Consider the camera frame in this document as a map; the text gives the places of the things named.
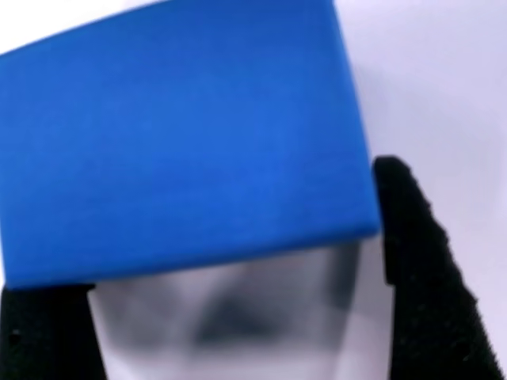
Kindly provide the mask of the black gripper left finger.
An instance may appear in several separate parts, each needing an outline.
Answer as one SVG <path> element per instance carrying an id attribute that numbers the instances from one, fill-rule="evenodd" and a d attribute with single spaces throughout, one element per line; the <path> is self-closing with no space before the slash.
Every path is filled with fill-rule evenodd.
<path id="1" fill-rule="evenodd" d="M 88 300 L 94 285 L 2 289 L 1 378 L 92 380 L 107 374 Z"/>

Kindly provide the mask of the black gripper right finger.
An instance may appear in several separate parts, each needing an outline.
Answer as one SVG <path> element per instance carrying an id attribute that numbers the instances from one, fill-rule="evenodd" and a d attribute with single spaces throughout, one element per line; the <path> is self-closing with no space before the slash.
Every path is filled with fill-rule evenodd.
<path id="1" fill-rule="evenodd" d="M 373 165 L 383 217 L 387 283 L 394 288 L 391 379 L 503 379 L 475 296 L 410 167 Z"/>

